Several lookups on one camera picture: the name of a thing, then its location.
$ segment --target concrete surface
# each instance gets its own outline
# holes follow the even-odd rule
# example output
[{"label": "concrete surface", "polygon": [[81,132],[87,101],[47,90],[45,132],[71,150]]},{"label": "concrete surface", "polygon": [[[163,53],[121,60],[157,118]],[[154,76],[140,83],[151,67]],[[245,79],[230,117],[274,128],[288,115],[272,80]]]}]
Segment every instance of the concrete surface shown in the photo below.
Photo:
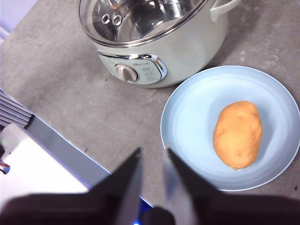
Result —
[{"label": "concrete surface", "polygon": [[[159,123],[173,87],[145,89],[109,75],[80,26],[73,0],[40,0],[1,45],[1,87],[108,170],[145,151],[143,197],[163,204]],[[300,1],[244,0],[207,66],[244,65],[278,79],[300,102]],[[300,157],[243,194],[300,199]]]}]

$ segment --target plate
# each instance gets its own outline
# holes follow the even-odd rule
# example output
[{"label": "plate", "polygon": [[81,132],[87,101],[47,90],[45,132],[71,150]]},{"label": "plate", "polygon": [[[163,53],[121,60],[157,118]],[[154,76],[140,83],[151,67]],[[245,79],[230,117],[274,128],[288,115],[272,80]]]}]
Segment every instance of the plate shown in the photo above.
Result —
[{"label": "plate", "polygon": [[[256,161],[234,171],[213,149],[219,113],[238,101],[253,102],[262,121]],[[300,144],[300,113],[290,92],[276,79],[242,66],[214,67],[190,77],[168,99],[161,118],[164,147],[171,146],[196,173],[223,191],[264,185],[292,162]]]}]

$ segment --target pot lid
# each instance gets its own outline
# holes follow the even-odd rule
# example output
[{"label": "pot lid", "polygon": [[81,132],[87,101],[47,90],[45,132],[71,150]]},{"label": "pot lid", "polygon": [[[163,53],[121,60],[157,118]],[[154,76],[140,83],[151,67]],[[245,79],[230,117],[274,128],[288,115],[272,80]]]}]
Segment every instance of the pot lid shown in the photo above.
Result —
[{"label": "pot lid", "polygon": [[87,35],[103,45],[151,40],[188,18],[206,0],[80,0]]}]

